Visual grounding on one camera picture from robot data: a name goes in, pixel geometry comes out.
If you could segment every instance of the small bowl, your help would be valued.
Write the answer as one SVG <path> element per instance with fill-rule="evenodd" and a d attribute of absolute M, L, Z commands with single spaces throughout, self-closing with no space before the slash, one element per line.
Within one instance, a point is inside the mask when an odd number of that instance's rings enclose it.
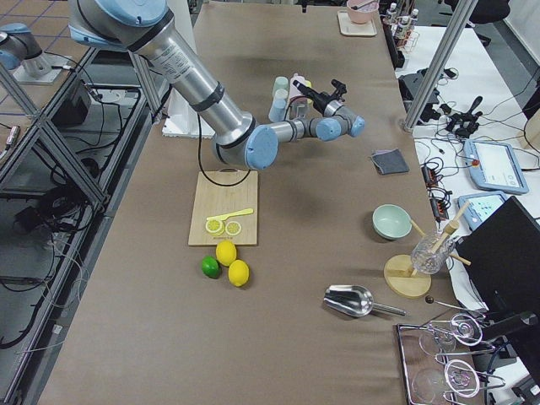
<path fill-rule="evenodd" d="M 411 231 L 411 217 L 397 205 L 380 205 L 373 212 L 373 228 L 383 238 L 396 240 L 407 236 Z"/>
<path fill-rule="evenodd" d="M 351 7 L 363 3 L 365 0 L 348 0 L 347 1 L 347 14 L 352 22 L 355 24 L 365 24 L 370 22 L 373 19 L 373 15 L 379 9 L 379 3 L 371 3 L 359 8 L 358 10 L 353 10 Z"/>

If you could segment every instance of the gray cloth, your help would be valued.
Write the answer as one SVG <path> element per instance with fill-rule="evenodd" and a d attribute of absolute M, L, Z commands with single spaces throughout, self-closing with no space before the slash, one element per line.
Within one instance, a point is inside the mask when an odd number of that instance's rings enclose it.
<path fill-rule="evenodd" d="M 408 165 L 398 148 L 393 150 L 376 150 L 371 155 L 371 160 L 377 171 L 382 175 L 392 173 L 407 173 Z"/>

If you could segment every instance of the computer monitor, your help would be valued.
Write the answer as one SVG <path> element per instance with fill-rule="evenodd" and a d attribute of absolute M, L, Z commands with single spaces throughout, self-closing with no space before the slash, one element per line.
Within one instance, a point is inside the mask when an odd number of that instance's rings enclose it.
<path fill-rule="evenodd" d="M 467 273 L 495 320 L 531 311 L 540 316 L 540 225 L 510 197 L 462 243 Z M 540 384 L 540 325 L 506 335 Z"/>

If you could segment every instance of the green bowl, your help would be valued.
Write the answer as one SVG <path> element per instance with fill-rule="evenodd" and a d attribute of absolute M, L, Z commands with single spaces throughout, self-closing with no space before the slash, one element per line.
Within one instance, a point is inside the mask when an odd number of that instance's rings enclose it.
<path fill-rule="evenodd" d="M 396 240 L 407 236 L 411 231 L 411 217 L 397 205 L 380 205 L 373 212 L 373 228 L 383 238 Z"/>

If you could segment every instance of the pink container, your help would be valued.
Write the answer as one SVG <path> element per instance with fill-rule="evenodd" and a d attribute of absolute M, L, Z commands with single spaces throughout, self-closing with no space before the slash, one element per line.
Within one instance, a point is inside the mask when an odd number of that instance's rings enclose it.
<path fill-rule="evenodd" d="M 351 7 L 364 3 L 365 0 L 348 0 L 347 1 L 347 14 L 352 22 L 356 24 L 365 24 L 373 19 L 373 16 L 379 10 L 379 3 L 374 2 L 367 4 L 358 10 L 353 10 Z"/>

